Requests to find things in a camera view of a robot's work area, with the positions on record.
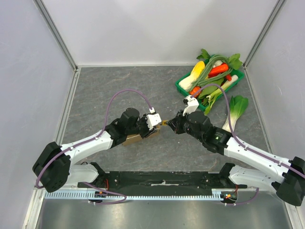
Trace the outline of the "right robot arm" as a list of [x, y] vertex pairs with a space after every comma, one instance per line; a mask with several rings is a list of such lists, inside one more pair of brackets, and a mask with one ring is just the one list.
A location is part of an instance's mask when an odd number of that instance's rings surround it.
[[208, 151], [237, 159], [252, 169], [237, 165], [229, 167], [218, 176], [222, 187], [233, 184], [247, 185], [274, 192], [281, 200], [293, 206], [301, 206], [305, 197], [305, 161], [299, 157], [288, 159], [272, 155], [248, 145], [232, 133], [213, 126], [200, 111], [183, 114], [179, 111], [166, 124], [176, 133], [194, 137]]

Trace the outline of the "bok choy toy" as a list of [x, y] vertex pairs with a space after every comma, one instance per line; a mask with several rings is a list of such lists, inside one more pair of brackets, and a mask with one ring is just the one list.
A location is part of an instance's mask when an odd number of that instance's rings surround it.
[[230, 120], [232, 130], [234, 131], [237, 120], [244, 114], [248, 107], [248, 98], [241, 95], [232, 96], [229, 102]]

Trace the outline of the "yellow utility knife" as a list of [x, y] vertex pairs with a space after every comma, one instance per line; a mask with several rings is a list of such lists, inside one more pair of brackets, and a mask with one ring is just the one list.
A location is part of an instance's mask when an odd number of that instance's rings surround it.
[[163, 120], [163, 121], [162, 121], [162, 125], [163, 125], [163, 126], [166, 126], [166, 125], [168, 125], [168, 124], [169, 124], [169, 120]]

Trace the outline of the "small orange pumpkin toy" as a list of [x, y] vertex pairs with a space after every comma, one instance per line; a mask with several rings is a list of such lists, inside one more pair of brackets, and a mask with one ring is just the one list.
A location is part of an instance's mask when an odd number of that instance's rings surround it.
[[201, 88], [199, 87], [199, 86], [196, 86], [196, 87], [194, 87], [190, 92], [189, 92], [189, 94], [190, 95], [194, 95], [197, 91], [199, 91]]

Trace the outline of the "green long beans toy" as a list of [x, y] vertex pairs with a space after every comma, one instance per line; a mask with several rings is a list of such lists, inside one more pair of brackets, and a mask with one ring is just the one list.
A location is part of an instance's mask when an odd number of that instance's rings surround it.
[[[212, 77], [212, 78], [207, 78], [208, 74], [210, 73], [210, 71], [213, 68], [213, 65], [218, 61], [222, 61], [225, 64], [228, 65], [228, 70], [225, 71], [224, 73], [221, 73], [220, 76], [216, 76], [216, 77]], [[196, 86], [206, 86], [208, 83], [215, 81], [217, 79], [220, 79], [221, 76], [224, 77], [225, 73], [231, 73], [233, 71], [233, 68], [231, 67], [231, 65], [229, 64], [229, 58], [225, 57], [223, 55], [219, 55], [219, 54], [215, 54], [213, 55], [210, 59], [209, 62], [207, 63], [207, 65], [205, 66], [205, 68], [203, 69], [203, 71], [201, 72], [201, 74], [199, 75], [198, 79], [195, 80], [193, 83], [191, 83], [190, 88], [187, 90], [187, 92], [190, 92], [194, 87]]]

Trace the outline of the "white green leek toy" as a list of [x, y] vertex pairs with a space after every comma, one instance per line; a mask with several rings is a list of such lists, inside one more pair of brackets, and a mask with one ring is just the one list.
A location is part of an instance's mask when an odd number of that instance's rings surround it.
[[[231, 81], [226, 81], [221, 88], [225, 91], [229, 86], [233, 85], [237, 80], [239, 79], [239, 77], [237, 75], [233, 75]], [[222, 93], [222, 91], [220, 89], [216, 89], [214, 92], [212, 92], [209, 96], [207, 96], [208, 98], [208, 102], [212, 102], [214, 100], [217, 99], [217, 97]]]

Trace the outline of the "brown cardboard express box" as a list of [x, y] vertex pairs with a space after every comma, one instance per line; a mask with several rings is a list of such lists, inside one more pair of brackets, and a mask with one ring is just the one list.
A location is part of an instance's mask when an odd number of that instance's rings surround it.
[[[160, 133], [161, 130], [161, 126], [157, 125], [156, 126], [156, 131], [154, 133], [152, 133], [151, 135], [149, 135], [147, 138], [151, 138], [151, 137], [155, 137]], [[126, 141], [122, 143], [123, 146], [128, 146], [137, 142], [140, 142], [144, 140], [144, 138], [141, 138], [141, 136], [139, 134], [137, 135], [129, 135], [126, 138]]]

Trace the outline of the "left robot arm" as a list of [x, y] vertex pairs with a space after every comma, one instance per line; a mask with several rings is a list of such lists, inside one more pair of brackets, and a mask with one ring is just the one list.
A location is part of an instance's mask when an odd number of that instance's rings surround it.
[[37, 176], [37, 188], [52, 193], [79, 182], [101, 187], [105, 181], [103, 170], [96, 163], [78, 165], [77, 162], [122, 144], [130, 135], [147, 138], [157, 132], [160, 123], [161, 117], [153, 108], [143, 116], [135, 108], [128, 108], [104, 130], [89, 137], [63, 145], [48, 143], [32, 167]]

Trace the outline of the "orange carrot toy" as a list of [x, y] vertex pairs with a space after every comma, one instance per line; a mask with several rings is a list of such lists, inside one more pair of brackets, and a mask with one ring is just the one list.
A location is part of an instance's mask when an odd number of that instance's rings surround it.
[[214, 67], [210, 71], [210, 73], [208, 74], [208, 78], [215, 77], [215, 76], [217, 76], [217, 75], [219, 75], [221, 73], [224, 73], [224, 72], [226, 72], [228, 70], [229, 70], [228, 65], [226, 63], [222, 63], [221, 65]]

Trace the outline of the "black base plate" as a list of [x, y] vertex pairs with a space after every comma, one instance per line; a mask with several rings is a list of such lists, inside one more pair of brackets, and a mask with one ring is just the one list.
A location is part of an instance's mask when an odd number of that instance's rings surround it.
[[224, 174], [206, 171], [110, 171], [93, 185], [124, 195], [211, 194], [212, 189], [236, 188]]

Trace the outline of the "yellow napa cabbage toy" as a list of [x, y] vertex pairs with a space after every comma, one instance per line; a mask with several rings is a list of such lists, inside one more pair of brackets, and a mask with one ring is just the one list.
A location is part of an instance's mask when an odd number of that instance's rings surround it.
[[189, 76], [179, 82], [179, 86], [185, 91], [189, 91], [193, 82], [195, 82], [205, 68], [205, 63], [199, 61], [192, 69]]

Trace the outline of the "green plastic tray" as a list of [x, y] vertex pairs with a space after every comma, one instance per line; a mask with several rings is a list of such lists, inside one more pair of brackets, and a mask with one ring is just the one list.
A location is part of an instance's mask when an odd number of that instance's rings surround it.
[[202, 52], [192, 71], [176, 81], [177, 91], [184, 96], [193, 95], [199, 102], [199, 109], [209, 113], [213, 104], [223, 93], [217, 86], [228, 91], [238, 84], [244, 77], [239, 71], [243, 62], [240, 54], [230, 57]]

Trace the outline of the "green leafy vegetable toy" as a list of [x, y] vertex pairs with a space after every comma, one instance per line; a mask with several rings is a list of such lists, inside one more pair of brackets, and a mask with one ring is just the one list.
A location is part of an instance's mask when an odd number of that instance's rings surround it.
[[203, 106], [205, 106], [205, 111], [204, 111], [204, 114], [205, 115], [208, 115], [208, 113], [210, 112], [213, 104], [215, 103], [216, 100], [212, 101], [212, 102], [208, 102], [208, 98], [207, 96], [209, 96], [212, 92], [214, 92], [216, 89], [218, 89], [217, 86], [209, 86], [209, 87], [206, 87], [205, 89], [203, 89], [201, 91], [201, 93], [199, 94], [199, 96], [197, 97], [199, 100], [201, 100], [201, 104]]

